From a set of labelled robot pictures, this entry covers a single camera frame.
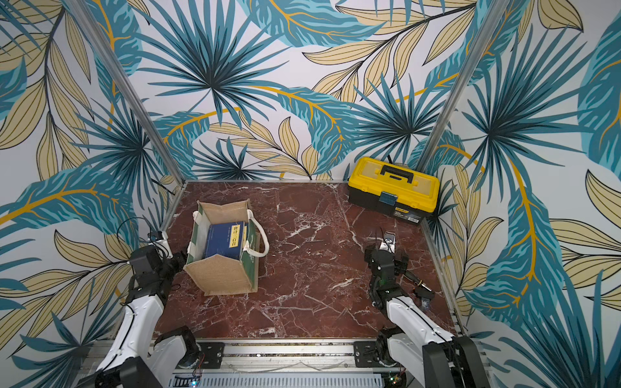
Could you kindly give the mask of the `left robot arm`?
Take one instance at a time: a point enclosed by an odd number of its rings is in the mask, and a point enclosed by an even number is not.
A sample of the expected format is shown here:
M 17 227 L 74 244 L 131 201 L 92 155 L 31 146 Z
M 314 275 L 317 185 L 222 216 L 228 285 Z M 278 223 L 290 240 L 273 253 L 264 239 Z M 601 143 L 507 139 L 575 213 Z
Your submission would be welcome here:
M 106 357 L 78 387 L 166 387 L 175 370 L 197 371 L 204 353 L 188 327 L 152 339 L 174 277 L 187 258 L 184 252 L 165 252 L 158 242 L 132 253 L 129 265 L 134 274 L 121 327 Z

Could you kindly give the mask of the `blue book stack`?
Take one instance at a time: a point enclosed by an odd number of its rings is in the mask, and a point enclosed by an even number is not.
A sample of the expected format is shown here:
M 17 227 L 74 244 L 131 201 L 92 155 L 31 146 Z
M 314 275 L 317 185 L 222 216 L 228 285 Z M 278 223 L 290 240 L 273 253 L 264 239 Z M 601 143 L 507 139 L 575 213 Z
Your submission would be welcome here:
M 247 240 L 247 223 L 243 221 L 211 225 L 208 229 L 204 257 L 221 255 L 228 259 L 241 260 Z

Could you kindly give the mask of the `green burlap Christmas bag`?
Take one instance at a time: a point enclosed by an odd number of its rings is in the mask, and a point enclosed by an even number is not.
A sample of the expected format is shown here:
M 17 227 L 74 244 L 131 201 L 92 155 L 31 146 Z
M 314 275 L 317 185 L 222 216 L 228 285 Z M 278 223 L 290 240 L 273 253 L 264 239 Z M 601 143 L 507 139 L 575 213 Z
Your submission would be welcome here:
M 260 260 L 269 253 L 265 229 L 249 200 L 197 203 L 184 271 L 206 296 L 252 294 L 258 290 Z

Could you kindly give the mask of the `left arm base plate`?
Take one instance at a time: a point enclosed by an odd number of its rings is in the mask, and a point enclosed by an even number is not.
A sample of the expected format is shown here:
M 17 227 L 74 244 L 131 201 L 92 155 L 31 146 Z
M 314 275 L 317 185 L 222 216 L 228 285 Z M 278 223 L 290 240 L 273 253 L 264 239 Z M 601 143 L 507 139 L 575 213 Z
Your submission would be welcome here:
M 219 370 L 223 361 L 225 344 L 223 342 L 199 342 L 192 346 L 180 359 L 177 369 Z

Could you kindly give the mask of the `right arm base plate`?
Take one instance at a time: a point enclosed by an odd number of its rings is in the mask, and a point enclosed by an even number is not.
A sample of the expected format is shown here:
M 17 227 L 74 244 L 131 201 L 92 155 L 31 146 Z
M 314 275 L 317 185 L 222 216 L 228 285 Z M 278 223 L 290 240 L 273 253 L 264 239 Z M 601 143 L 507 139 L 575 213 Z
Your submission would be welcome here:
M 391 338 L 386 344 L 378 341 L 355 341 L 354 359 L 357 368 L 396 368 L 414 370 L 423 366 L 423 358 L 412 341 Z

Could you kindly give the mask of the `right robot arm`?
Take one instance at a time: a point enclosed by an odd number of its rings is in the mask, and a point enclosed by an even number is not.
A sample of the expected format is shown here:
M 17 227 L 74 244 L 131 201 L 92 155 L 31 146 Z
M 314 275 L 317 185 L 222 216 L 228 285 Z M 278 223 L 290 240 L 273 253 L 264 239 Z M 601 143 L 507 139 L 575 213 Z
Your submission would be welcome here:
M 391 241 L 365 248 L 371 270 L 369 296 L 391 323 L 378 333 L 371 363 L 400 367 L 423 387 L 490 387 L 480 351 L 468 336 L 455 336 L 423 312 L 435 292 L 408 270 L 409 257 L 396 255 Z

